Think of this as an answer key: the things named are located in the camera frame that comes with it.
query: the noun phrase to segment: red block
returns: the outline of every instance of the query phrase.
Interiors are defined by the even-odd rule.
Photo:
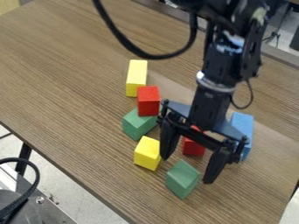
[[[199,130],[198,127],[192,126],[193,129]],[[205,155],[205,146],[192,141],[187,137],[183,137],[183,154],[186,156],[201,156]]]
[[[158,116],[160,95],[158,87],[139,87],[137,89],[139,116]]]

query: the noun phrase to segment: black cable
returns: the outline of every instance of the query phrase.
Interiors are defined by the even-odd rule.
[[[280,38],[281,38],[281,34],[278,34],[276,37],[276,48],[278,47]]]
[[[104,6],[101,3],[101,0],[93,0],[94,6],[101,15],[102,19],[106,23],[107,27],[110,31],[115,35],[118,41],[130,52],[134,53],[135,55],[139,56],[140,58],[147,59],[147,60],[166,60],[173,57],[176,57],[185,51],[187,51],[195,42],[197,33],[198,33],[198,17],[196,14],[190,14],[190,37],[186,46],[182,49],[173,52],[173,53],[166,53],[160,55],[154,55],[145,52],[137,45],[133,44],[120,30],[117,29],[114,22],[111,20],[110,16],[107,14]]]
[[[264,42],[264,41],[266,41],[266,40],[269,40],[269,41],[271,41],[273,38],[275,38],[276,37],[276,33],[273,31],[272,33],[271,33],[271,35],[269,36],[269,37],[267,37],[267,38],[264,38],[263,40],[262,40],[262,42]]]
[[[253,101],[254,101],[254,91],[253,91],[253,88],[252,88],[252,86],[251,86],[251,84],[250,84],[250,81],[249,80],[246,80],[246,83],[247,83],[247,85],[248,85],[248,88],[249,88],[249,91],[250,91],[250,102],[246,105],[246,106],[244,106],[244,107],[240,107],[240,106],[238,106],[235,102],[234,102],[234,100],[233,100],[233,96],[231,95],[231,103],[232,103],[232,105],[235,107],[235,108],[237,108],[237,109],[247,109],[247,108],[249,108],[249,106],[253,103]]]
[[[0,165],[6,164],[6,163],[11,163],[11,162],[24,163],[24,164],[29,165],[35,171],[36,178],[35,178],[32,186],[28,189],[27,192],[25,192],[18,199],[15,199],[13,202],[11,202],[8,206],[6,206],[5,208],[3,208],[0,211],[0,223],[5,222],[5,218],[8,215],[12,214],[16,209],[19,209],[19,207],[22,206],[28,200],[28,198],[37,189],[38,183],[40,180],[40,174],[39,174],[38,167],[35,164],[33,164],[32,162],[30,162],[26,159],[23,159],[23,158],[19,158],[19,157],[8,157],[8,158],[0,159]]]
[[[8,137],[8,136],[11,136],[11,135],[12,135],[12,133],[8,133],[8,134],[6,134],[6,135],[0,136],[0,140],[6,138],[6,137]]]

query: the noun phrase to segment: toy block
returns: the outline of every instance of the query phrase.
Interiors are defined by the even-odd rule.
[[[158,87],[139,87],[137,105],[139,116],[158,116],[160,108]]]
[[[197,126],[192,125],[191,127],[199,131]],[[203,157],[205,155],[205,146],[196,143],[187,137],[183,137],[183,154],[186,156]]]
[[[129,70],[126,82],[126,95],[137,97],[137,88],[145,87],[148,73],[148,61],[132,59],[129,62]]]
[[[123,131],[135,141],[138,141],[156,125],[156,116],[138,116],[137,108],[122,118]]]
[[[241,161],[244,161],[247,159],[250,150],[253,147],[254,117],[251,115],[234,112],[232,115],[231,124],[250,140],[250,143],[245,145],[241,155]]]
[[[180,160],[166,173],[166,186],[181,200],[197,186],[201,174],[184,160]]]
[[[160,142],[143,136],[135,149],[134,164],[155,171],[160,160]]]

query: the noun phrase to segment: wood grain surface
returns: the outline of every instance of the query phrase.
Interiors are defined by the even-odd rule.
[[[103,3],[148,51],[171,52],[187,40],[188,27],[173,18],[129,0]],[[190,102],[203,44],[199,33],[184,55],[151,61],[149,84],[159,85],[162,97]],[[181,201],[166,189],[165,173],[180,158],[204,172],[210,154],[183,157],[177,149],[157,172],[133,165],[137,143],[122,133],[122,117],[136,106],[125,96],[129,60],[136,57],[89,0],[35,0],[2,15],[0,52],[0,121],[127,221],[256,224],[282,216],[299,174],[299,73],[293,67],[263,58],[246,111],[257,121],[252,154]],[[237,101],[246,100],[240,85]],[[158,135],[158,128],[149,134]]]

